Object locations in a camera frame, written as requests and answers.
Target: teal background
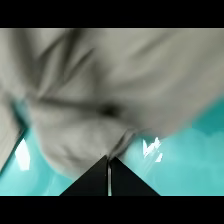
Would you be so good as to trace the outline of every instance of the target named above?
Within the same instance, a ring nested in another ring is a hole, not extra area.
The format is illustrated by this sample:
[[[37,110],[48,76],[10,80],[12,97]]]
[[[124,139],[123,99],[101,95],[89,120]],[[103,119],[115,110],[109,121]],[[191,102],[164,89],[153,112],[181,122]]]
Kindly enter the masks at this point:
[[[224,195],[224,99],[218,100],[187,128],[160,139],[146,158],[155,137],[139,136],[120,160],[161,195]],[[60,195],[75,180],[53,170],[40,153],[32,130],[24,136],[30,169],[21,171],[15,151],[0,173],[0,195]],[[155,162],[159,154],[162,160]]]

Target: gray fabric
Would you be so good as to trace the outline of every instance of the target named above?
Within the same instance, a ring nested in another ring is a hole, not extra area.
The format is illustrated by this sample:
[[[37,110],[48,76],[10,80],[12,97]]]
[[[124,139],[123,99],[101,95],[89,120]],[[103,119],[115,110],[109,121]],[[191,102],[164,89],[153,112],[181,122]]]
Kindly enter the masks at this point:
[[[218,97],[223,35],[223,29],[0,29],[0,84],[26,101],[48,162],[81,175],[103,155],[121,152],[132,133],[167,136]],[[111,105],[115,115],[103,115]]]

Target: blurry gray fabric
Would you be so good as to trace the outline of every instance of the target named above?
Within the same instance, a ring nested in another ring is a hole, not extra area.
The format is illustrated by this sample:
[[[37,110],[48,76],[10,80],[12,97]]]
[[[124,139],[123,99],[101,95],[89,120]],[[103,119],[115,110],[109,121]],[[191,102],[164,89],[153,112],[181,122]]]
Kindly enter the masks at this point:
[[[132,133],[165,137],[216,99],[223,37],[223,29],[0,29],[0,86],[26,101],[47,161],[81,175]]]

